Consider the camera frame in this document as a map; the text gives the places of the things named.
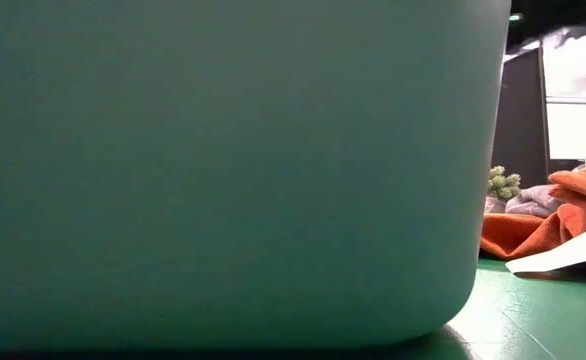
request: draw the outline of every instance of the white card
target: white card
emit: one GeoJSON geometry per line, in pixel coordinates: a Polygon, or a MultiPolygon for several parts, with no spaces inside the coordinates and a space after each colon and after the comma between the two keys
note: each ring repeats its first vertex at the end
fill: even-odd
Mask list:
{"type": "Polygon", "coordinates": [[[555,249],[506,263],[512,273],[546,272],[586,262],[586,232],[555,249]]]}

